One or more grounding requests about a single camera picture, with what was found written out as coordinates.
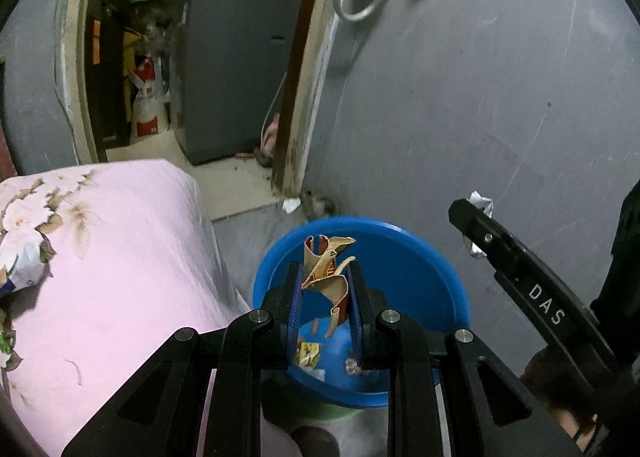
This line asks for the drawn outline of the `right hand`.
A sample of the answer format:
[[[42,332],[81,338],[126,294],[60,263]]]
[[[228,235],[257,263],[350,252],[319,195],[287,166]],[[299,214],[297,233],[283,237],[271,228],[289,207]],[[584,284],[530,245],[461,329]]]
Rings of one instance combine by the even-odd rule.
[[[529,359],[521,383],[546,407],[585,456],[604,456],[608,429],[602,425],[593,394],[550,347]]]

